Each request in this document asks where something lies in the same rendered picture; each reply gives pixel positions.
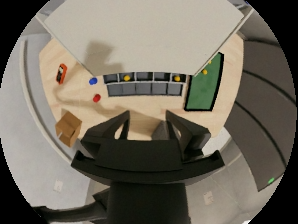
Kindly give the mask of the white curved cover panel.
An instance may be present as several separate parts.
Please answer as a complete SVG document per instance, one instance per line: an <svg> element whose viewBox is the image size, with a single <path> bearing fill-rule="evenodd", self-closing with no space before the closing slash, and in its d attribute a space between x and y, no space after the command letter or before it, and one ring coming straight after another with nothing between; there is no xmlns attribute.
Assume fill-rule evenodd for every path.
<svg viewBox="0 0 298 224"><path fill-rule="evenodd" d="M253 11L245 0L50 0L35 17L93 77L102 75L108 97L182 97L188 74Z"/></svg>

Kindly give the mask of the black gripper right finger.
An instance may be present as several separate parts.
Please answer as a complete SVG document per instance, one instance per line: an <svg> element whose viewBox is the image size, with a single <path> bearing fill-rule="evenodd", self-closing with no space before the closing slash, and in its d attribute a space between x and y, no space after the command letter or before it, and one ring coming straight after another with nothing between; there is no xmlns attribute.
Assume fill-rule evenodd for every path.
<svg viewBox="0 0 298 224"><path fill-rule="evenodd" d="M208 128L180 117L169 110L166 110L165 122L168 139L178 140L172 124L180 132L181 137L178 141L182 155L185 152L203 149L211 138L211 133Z"/></svg>

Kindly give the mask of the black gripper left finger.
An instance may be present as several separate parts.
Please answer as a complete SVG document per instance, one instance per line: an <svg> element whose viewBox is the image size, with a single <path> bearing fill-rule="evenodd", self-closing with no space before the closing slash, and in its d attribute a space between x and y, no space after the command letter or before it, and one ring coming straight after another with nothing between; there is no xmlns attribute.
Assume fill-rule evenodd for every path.
<svg viewBox="0 0 298 224"><path fill-rule="evenodd" d="M115 139L115 133L122 127L118 139L128 139L130 126L130 111L127 110L120 115L90 127L85 132L86 135L101 136L103 138ZM84 135L85 135L84 134Z"/></svg>

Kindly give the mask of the green tray with black rim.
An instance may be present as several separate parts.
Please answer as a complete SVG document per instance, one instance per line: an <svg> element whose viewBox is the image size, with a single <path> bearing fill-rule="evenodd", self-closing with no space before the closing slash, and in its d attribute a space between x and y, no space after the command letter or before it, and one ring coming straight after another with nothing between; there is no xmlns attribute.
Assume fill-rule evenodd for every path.
<svg viewBox="0 0 298 224"><path fill-rule="evenodd" d="M224 55L219 51L196 77L190 75L185 112L212 112L221 84ZM207 74L203 74L204 69Z"/></svg>

